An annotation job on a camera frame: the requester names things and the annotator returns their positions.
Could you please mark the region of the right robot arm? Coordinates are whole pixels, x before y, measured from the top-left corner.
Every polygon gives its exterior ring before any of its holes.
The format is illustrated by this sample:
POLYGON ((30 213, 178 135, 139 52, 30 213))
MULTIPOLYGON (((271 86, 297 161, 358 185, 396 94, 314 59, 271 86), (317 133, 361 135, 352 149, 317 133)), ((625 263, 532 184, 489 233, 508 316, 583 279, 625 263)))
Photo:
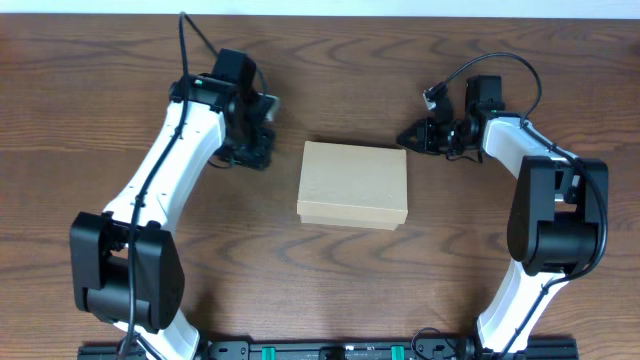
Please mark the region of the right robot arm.
POLYGON ((422 359, 576 359, 569 338, 534 338, 545 308, 569 282, 601 261, 607 243, 608 167, 583 159, 538 132, 525 114, 509 112, 502 81, 493 75, 467 79, 465 115, 457 120, 440 82, 423 93, 431 116, 396 139, 417 153, 450 161, 489 156, 516 179, 507 224, 511 261, 490 305, 472 334, 459 340, 413 339, 422 359))

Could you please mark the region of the brown cardboard box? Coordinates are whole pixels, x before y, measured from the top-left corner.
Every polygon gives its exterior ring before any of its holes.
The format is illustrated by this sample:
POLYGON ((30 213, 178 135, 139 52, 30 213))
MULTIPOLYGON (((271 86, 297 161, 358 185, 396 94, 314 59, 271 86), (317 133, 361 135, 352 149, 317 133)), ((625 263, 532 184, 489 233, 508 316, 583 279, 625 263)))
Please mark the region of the brown cardboard box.
POLYGON ((407 153, 307 141, 297 214, 307 224, 395 230, 408 216, 407 153))

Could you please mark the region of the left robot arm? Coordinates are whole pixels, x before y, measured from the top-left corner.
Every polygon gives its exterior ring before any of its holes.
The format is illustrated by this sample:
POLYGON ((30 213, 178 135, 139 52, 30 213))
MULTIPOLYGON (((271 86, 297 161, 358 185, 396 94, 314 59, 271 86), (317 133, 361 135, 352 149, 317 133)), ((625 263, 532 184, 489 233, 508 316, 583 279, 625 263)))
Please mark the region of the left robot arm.
POLYGON ((223 49, 209 73, 187 73, 169 92, 163 128, 126 187, 99 214, 81 212, 69 238, 76 307, 125 331, 100 359, 204 359, 208 343, 180 309, 185 275, 176 227, 202 170, 262 171, 275 139, 277 97, 253 87, 246 54, 223 49))

